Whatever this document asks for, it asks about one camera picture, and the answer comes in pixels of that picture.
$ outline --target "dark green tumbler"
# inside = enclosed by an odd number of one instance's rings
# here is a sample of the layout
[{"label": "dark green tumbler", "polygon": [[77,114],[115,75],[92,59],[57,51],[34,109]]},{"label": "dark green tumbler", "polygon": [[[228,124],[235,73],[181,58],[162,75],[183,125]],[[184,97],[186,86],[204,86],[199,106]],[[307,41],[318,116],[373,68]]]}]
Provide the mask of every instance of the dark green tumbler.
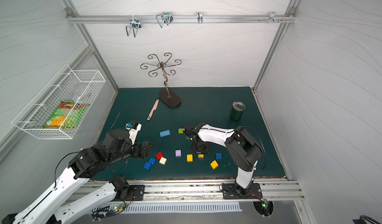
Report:
[{"label": "dark green tumbler", "polygon": [[241,102],[234,102],[232,104],[232,110],[230,118],[233,121],[239,121],[243,115],[243,112],[245,110],[245,105]]}]

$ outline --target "decorative metal stand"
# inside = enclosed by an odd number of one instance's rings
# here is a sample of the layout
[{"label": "decorative metal stand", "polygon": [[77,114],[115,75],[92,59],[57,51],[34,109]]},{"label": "decorative metal stand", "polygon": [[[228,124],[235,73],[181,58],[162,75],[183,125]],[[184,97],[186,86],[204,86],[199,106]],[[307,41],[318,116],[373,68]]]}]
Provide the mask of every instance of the decorative metal stand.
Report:
[{"label": "decorative metal stand", "polygon": [[165,102],[166,105],[168,105],[169,107],[176,107],[176,106],[178,106],[178,105],[180,104],[181,99],[180,99],[180,97],[179,97],[176,93],[174,93],[172,90],[169,89],[169,85],[167,84],[167,82],[169,81],[169,79],[168,79],[167,76],[168,76],[168,75],[169,75],[169,76],[175,75],[176,72],[172,69],[172,70],[170,70],[170,73],[167,73],[167,72],[165,71],[165,68],[166,68],[166,67],[173,67],[173,66],[176,66],[176,65],[180,65],[180,64],[182,64],[182,61],[176,59],[176,60],[174,60],[174,62],[177,63],[177,64],[174,64],[174,65],[167,65],[167,62],[168,62],[168,61],[171,59],[171,57],[172,57],[172,54],[169,53],[169,52],[167,52],[167,53],[164,54],[165,57],[170,56],[169,59],[167,59],[167,61],[164,62],[164,63],[161,62],[161,61],[159,60],[159,58],[158,58],[158,56],[157,56],[156,54],[150,54],[149,56],[147,56],[147,58],[148,58],[148,59],[154,59],[154,56],[157,58],[157,60],[158,60],[159,63],[158,63],[157,65],[152,65],[152,64],[148,64],[148,63],[143,63],[143,64],[141,64],[141,69],[147,69],[147,68],[148,68],[147,65],[156,66],[156,67],[157,67],[156,69],[154,69],[154,70],[152,70],[152,71],[149,71],[149,76],[151,76],[151,77],[156,77],[156,76],[158,75],[157,72],[154,72],[154,71],[156,71],[157,69],[161,69],[161,70],[162,70],[162,72],[163,72],[163,77],[166,79],[166,80],[164,81],[165,88],[164,88],[163,90],[161,90],[161,91],[158,93],[158,96],[159,96],[159,98],[160,98],[161,100],[163,100],[163,102]]}]

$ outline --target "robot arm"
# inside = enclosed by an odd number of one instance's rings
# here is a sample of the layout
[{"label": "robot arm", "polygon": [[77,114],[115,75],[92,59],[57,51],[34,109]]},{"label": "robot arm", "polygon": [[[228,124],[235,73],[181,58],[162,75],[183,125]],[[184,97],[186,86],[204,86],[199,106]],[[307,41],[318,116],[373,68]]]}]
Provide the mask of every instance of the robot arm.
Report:
[{"label": "robot arm", "polygon": [[190,138],[191,150],[195,153],[208,154],[209,142],[226,147],[238,166],[238,191],[245,194],[248,192],[262,150],[245,128],[239,126],[237,129],[222,129],[200,123],[196,127],[186,126],[184,133]]},{"label": "robot arm", "polygon": [[147,157],[152,143],[135,143],[140,130],[141,124],[130,122],[126,129],[110,131],[102,142],[81,150],[55,183],[22,212],[5,217],[2,224],[69,224],[104,202],[127,198],[129,184],[117,176],[93,193],[62,206],[80,186],[108,165],[127,157]]}]

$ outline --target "white vent grille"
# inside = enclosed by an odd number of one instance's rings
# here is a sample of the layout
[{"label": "white vent grille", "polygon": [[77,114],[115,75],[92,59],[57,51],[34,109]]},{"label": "white vent grille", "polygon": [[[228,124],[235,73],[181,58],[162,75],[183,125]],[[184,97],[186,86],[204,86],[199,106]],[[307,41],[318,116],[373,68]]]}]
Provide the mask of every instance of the white vent grille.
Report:
[{"label": "white vent grille", "polygon": [[186,203],[134,203],[123,212],[127,213],[170,213],[170,212],[233,212],[242,211],[239,202],[186,202]]}]

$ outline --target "white lego brick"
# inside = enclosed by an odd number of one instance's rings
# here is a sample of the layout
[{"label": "white lego brick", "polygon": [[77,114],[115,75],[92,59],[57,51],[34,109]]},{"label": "white lego brick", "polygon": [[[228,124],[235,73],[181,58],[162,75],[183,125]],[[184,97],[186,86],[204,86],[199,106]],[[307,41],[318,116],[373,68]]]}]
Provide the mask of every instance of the white lego brick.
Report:
[{"label": "white lego brick", "polygon": [[165,165],[166,162],[167,162],[167,159],[165,157],[161,157],[160,160],[159,160],[159,163],[163,164],[163,165]]}]

